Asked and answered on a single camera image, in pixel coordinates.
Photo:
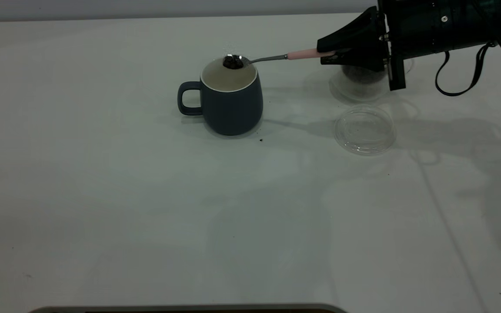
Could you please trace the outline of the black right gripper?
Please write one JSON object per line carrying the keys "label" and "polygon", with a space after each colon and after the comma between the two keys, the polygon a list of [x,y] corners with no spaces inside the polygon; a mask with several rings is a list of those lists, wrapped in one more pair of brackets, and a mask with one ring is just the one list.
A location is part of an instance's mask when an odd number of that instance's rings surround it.
{"label": "black right gripper", "polygon": [[[451,50],[447,30],[451,16],[447,0],[382,0],[381,11],[388,26],[391,55],[413,59]],[[373,47],[386,33],[384,18],[377,7],[369,7],[343,28],[317,41],[318,52],[344,48]],[[384,59],[377,56],[336,52],[320,58],[322,65],[356,66],[371,71],[384,70]]]}

